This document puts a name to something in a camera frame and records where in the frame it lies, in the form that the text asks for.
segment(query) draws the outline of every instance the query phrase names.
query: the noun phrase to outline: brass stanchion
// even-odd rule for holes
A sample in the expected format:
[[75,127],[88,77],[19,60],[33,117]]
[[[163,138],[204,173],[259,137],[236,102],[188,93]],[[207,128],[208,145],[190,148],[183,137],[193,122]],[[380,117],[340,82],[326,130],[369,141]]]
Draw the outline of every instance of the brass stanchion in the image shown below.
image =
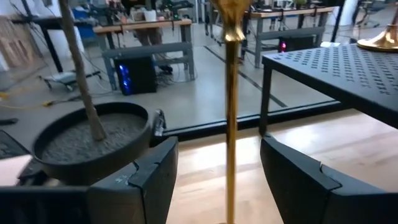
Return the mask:
[[226,45],[226,223],[234,223],[235,209],[235,147],[238,110],[238,47],[245,36],[241,20],[251,0],[211,0],[223,20]]
[[392,22],[385,31],[372,39],[362,39],[357,42],[358,47],[381,52],[398,52],[398,8]]

